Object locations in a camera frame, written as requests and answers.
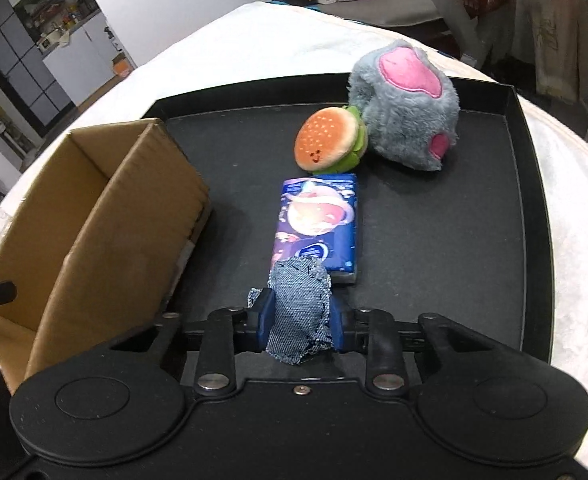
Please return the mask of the hamburger plush toy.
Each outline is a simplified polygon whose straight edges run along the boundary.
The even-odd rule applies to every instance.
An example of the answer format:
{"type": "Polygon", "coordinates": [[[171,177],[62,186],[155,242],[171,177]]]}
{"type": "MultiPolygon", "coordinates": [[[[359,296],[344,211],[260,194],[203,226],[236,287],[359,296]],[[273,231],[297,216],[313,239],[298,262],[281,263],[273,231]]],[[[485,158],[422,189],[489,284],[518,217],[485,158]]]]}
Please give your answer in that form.
{"type": "Polygon", "coordinates": [[[317,110],[294,141],[296,165],[310,174],[346,174],[368,149],[367,127],[354,106],[317,110]]]}

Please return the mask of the grey bench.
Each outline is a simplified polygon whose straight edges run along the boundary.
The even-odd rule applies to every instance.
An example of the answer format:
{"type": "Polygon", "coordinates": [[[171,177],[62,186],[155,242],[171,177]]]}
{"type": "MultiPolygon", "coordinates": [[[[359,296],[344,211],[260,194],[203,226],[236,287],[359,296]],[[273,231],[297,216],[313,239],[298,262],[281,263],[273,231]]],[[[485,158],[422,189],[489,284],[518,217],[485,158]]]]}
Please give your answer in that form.
{"type": "Polygon", "coordinates": [[[382,28],[411,27],[440,20],[432,0],[355,0],[319,6],[321,12],[382,28]]]}

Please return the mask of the blue tissue pack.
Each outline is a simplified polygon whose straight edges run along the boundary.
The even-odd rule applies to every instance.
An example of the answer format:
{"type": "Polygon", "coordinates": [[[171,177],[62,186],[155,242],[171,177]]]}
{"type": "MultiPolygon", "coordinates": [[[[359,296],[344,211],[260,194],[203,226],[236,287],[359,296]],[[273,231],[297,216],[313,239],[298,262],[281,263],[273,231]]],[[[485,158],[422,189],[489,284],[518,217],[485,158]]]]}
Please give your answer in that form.
{"type": "Polygon", "coordinates": [[[323,174],[282,184],[271,262],[319,260],[334,283],[357,278],[358,181],[354,174],[323,174]]]}

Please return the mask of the grey pink plush toy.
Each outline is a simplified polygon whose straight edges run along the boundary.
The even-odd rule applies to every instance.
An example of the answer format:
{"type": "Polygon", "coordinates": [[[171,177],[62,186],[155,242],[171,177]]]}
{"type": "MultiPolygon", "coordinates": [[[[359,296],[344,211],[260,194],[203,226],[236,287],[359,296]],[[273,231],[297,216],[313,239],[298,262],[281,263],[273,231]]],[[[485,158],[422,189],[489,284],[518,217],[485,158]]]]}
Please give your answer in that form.
{"type": "Polygon", "coordinates": [[[439,171],[457,141],[459,97],[426,53],[405,40],[371,51],[348,77],[348,104],[367,128],[370,148],[413,170],[439,171]]]}

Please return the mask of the beige tote bag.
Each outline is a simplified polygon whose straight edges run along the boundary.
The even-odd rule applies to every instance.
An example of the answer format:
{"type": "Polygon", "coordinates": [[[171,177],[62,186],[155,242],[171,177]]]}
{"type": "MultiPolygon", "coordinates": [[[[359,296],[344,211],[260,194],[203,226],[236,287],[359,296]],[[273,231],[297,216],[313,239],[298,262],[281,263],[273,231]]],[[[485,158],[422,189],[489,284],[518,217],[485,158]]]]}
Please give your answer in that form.
{"type": "Polygon", "coordinates": [[[585,0],[526,0],[532,20],[536,89],[576,103],[588,96],[585,0]]]}

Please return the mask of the brown cardboard box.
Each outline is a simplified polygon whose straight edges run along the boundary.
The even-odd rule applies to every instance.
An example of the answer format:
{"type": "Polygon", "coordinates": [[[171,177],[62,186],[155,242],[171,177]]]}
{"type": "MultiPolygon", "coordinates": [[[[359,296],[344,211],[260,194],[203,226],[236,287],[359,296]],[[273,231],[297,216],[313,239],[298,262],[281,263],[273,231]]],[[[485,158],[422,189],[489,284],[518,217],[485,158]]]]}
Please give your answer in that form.
{"type": "Polygon", "coordinates": [[[67,133],[0,240],[0,370],[27,378],[148,324],[210,213],[206,183],[157,118],[67,133]]]}

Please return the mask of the black plastic tray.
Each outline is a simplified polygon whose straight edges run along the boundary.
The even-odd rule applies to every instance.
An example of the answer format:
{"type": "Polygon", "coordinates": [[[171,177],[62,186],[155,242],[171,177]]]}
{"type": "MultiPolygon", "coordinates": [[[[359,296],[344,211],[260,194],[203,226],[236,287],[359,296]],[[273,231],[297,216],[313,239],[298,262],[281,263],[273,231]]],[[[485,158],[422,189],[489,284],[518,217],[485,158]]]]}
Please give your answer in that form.
{"type": "MultiPolygon", "coordinates": [[[[516,92],[458,78],[458,142],[419,172],[369,153],[358,180],[357,277],[337,295],[401,321],[436,312],[541,360],[551,354],[551,236],[516,92]]],[[[213,212],[170,305],[190,320],[267,281],[297,130],[347,100],[343,74],[289,76],[168,96],[162,120],[209,188],[213,212]]]]}

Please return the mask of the white cabinet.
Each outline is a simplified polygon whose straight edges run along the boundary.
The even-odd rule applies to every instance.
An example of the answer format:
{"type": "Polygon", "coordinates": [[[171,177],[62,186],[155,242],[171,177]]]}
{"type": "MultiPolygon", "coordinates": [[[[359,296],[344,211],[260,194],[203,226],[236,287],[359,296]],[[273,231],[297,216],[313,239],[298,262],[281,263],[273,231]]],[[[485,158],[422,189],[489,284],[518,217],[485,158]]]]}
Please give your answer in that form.
{"type": "Polygon", "coordinates": [[[75,105],[87,101],[116,76],[113,60],[120,44],[100,11],[70,32],[65,46],[58,44],[44,57],[44,65],[75,105]]]}

